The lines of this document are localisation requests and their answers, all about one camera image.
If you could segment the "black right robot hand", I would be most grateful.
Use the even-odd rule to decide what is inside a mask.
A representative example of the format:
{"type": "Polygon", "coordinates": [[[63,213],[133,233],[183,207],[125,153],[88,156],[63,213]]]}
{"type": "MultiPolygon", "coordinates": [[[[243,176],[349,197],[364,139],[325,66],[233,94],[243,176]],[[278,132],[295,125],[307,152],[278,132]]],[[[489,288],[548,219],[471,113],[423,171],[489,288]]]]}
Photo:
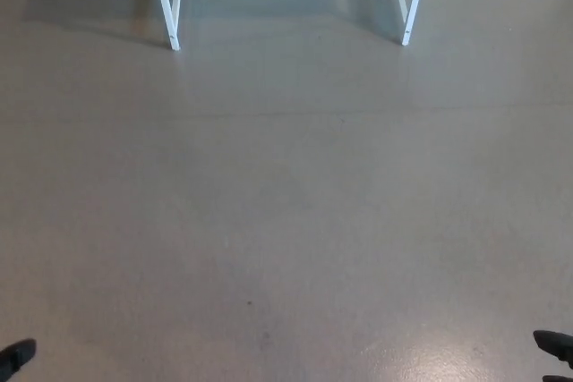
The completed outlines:
{"type": "Polygon", "coordinates": [[[565,362],[572,369],[572,336],[548,330],[533,332],[535,343],[539,349],[565,362]]]}

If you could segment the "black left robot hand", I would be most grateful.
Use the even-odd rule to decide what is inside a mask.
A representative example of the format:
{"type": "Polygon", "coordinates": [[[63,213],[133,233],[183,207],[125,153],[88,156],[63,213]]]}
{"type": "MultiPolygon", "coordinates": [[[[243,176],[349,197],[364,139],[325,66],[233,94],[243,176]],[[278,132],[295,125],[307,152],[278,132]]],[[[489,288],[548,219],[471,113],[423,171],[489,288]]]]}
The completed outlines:
{"type": "Polygon", "coordinates": [[[8,381],[36,355],[37,342],[33,338],[23,339],[5,347],[0,353],[1,382],[8,381]]]}

